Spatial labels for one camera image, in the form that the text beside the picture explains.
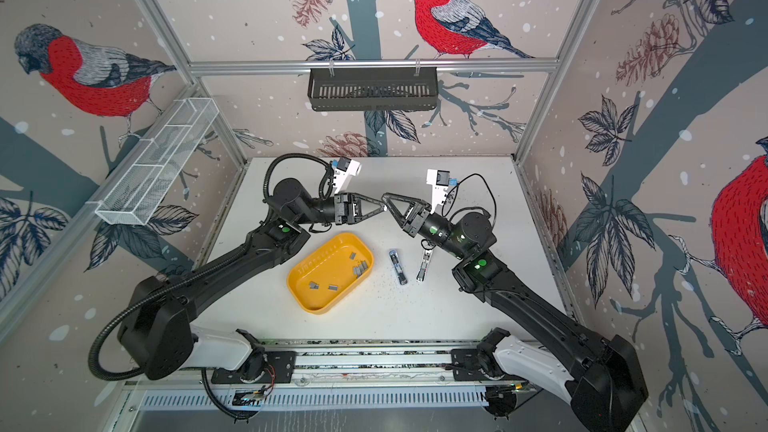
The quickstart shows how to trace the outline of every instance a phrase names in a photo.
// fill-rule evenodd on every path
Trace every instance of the black metal basket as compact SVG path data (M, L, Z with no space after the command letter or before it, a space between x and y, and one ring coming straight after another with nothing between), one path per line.
M312 109L432 110L437 107L437 68L312 69L307 92Z

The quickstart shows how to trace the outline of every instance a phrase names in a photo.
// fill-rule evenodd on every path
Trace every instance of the white wire mesh basket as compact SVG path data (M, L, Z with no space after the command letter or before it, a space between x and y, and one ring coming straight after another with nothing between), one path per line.
M106 223L146 226L219 113L208 97L178 100L174 106L168 123L148 139L147 148L96 207Z

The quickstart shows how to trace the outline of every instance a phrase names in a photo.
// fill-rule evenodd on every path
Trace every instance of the yellow tray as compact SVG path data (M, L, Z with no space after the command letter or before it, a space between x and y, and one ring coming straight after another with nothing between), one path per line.
M352 268L366 261L368 269L359 277ZM324 314L368 277L373 269L373 254L357 235L343 232L315 250L288 273L288 289L307 312ZM320 288L310 288L314 282ZM335 285L339 290L329 289Z

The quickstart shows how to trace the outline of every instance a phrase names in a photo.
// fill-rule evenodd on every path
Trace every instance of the white tabletop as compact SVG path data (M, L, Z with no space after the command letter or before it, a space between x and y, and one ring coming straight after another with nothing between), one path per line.
M219 257L241 244L245 235L259 226L266 214L262 203L264 172L272 158L251 161L232 209L224 222L210 258ZM563 310L554 278L544 256L522 189L507 157L403 157L358 158L361 174L352 177L348 192L380 198L384 192L420 197L430 201L431 187L425 182L428 168L449 170L452 178L473 172L484 175L498 204L494 254L503 260L531 289ZM319 164L292 158L275 169L274 187L285 177L301 180L311 195L317 195L323 169ZM480 205L493 213L490 196L477 177L460 188L454 210ZM292 267L340 232L352 232L371 249L376 264L372 273L343 300L322 315L304 312L286 286ZM396 280L387 256L398 251L408 277L402 286ZM244 328L262 339L391 339L391 340L479 340L494 327L520 338L531 338L507 315L458 291L451 274L456 259L439 249L424 282L416 281L421 262L420 237L412 238L384 212L355 226L333 226L326 234L312 234L295 257L262 272L208 307L195 321L201 327L219 330Z

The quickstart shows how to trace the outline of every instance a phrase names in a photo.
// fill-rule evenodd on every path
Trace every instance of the red bird breast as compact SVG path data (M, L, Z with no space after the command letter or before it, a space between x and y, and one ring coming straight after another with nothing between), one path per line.
M712 206L715 262L763 324L768 324L768 256L760 231L760 210L768 199L766 157L725 186Z
M432 16L432 8L446 5L451 0L414 0L416 29L424 41L439 53L468 55L486 45L485 41L451 32Z
M128 116L149 97L150 77L112 88L84 86L74 80L83 65L77 45L62 36L48 46L53 71L41 73L43 79L58 90L70 103L95 116Z

